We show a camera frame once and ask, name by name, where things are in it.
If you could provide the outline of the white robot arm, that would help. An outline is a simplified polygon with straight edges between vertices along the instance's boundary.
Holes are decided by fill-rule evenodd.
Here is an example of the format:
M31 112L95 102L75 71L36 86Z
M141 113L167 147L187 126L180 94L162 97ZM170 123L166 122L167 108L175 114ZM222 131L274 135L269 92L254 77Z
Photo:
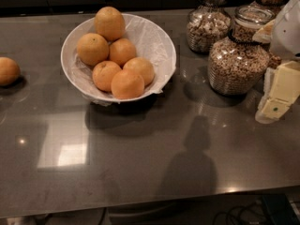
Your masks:
M300 96L300 0L289 0L276 18L252 37L269 43L281 64L264 75L264 95L255 119L262 124L278 121Z

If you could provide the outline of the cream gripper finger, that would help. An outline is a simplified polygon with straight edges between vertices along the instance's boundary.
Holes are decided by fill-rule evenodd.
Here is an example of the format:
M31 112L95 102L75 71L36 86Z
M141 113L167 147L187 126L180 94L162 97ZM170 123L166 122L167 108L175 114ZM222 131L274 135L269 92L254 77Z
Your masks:
M261 27L252 37L253 41L260 42L262 44L268 44L271 42L271 34L275 21L272 20Z
M255 119L261 124L271 124L300 97L300 63L290 61L276 69L269 67L264 76L263 91Z

